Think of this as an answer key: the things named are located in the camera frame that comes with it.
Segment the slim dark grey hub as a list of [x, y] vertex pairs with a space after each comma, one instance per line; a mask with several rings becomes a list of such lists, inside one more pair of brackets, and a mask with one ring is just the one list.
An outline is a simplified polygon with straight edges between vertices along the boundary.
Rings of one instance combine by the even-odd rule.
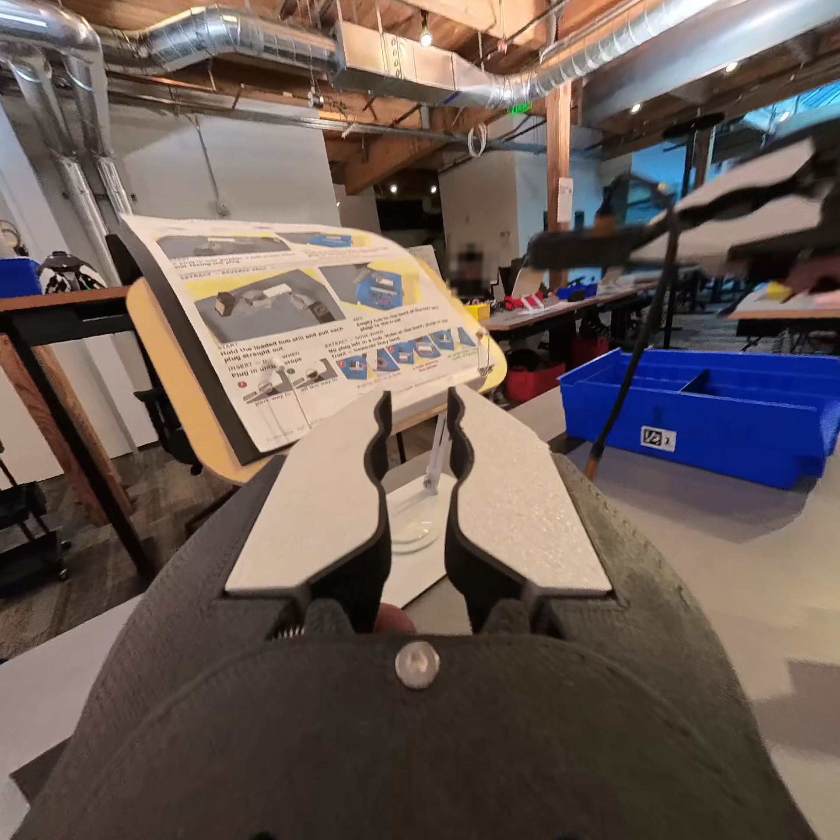
[[667, 236], [667, 227], [622, 227], [611, 234], [600, 234], [592, 228], [552, 230], [535, 234], [522, 258], [522, 267], [552, 271], [600, 266], [624, 266], [634, 253], [660, 236]]

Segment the red bag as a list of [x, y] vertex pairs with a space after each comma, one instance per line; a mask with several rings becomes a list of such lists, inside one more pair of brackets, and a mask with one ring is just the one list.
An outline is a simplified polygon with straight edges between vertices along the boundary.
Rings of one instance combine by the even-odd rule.
[[564, 363], [550, 364], [530, 370], [524, 366], [508, 366], [504, 381], [507, 399], [522, 404], [551, 391], [566, 372]]

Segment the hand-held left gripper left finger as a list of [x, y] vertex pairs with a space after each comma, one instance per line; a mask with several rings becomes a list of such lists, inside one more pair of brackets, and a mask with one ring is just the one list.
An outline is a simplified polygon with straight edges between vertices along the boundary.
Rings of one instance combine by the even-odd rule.
[[290, 598], [300, 613], [332, 599], [375, 619], [392, 567], [382, 480], [392, 395], [369, 392], [288, 453], [225, 583], [238, 598]]

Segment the brown wooden post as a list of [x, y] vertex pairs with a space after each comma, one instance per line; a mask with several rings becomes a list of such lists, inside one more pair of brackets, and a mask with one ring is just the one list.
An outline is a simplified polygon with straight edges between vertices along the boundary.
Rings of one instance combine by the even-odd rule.
[[573, 83], [565, 82], [545, 98], [547, 153], [547, 231], [566, 230], [559, 220], [560, 188], [570, 176]]

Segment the blue plastic bin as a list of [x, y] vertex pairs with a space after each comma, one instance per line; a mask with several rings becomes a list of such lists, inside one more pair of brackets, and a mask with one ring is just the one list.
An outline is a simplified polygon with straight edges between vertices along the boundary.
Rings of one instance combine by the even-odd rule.
[[559, 378], [566, 433], [783, 490], [819, 479], [839, 425], [839, 361], [824, 355], [614, 350]]

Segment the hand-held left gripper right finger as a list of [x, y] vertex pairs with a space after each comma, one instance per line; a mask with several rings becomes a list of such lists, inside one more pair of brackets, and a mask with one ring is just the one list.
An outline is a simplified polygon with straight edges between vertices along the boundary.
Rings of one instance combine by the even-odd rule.
[[449, 388], [447, 576], [470, 619], [515, 600], [533, 619], [554, 598], [614, 594], [550, 447], [467, 385]]

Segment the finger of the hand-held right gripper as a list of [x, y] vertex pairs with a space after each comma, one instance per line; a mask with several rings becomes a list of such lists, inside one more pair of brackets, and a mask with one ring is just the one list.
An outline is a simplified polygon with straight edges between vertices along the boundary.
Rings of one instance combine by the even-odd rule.
[[675, 206], [678, 220], [734, 220], [772, 203], [802, 199], [831, 216], [831, 142], [776, 144], [702, 186]]
[[838, 245], [838, 195], [787, 195], [747, 212], [730, 204], [695, 227], [684, 226], [677, 263], [718, 269], [759, 255], [795, 255]]

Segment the silver ventilation duct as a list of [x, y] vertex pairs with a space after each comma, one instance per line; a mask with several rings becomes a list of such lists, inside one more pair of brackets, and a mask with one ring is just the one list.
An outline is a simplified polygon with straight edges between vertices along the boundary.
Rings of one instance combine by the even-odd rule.
[[536, 66], [510, 75], [480, 69], [454, 52], [340, 20], [335, 38], [270, 22], [244, 9], [192, 7], [137, 30], [95, 28], [48, 2], [2, 2], [2, 59], [60, 55], [77, 108], [98, 130], [108, 117], [107, 71], [158, 77], [216, 56], [312, 70], [349, 88], [441, 107], [503, 110], [545, 98], [661, 36], [716, 2], [639, 2], [553, 45]]

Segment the printed instruction sheet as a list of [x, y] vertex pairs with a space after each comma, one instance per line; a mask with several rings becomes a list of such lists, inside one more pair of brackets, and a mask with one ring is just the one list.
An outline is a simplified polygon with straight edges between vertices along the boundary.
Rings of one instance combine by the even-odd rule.
[[413, 424], [507, 372], [437, 272], [381, 235], [140, 215], [119, 230], [242, 466], [367, 392]]

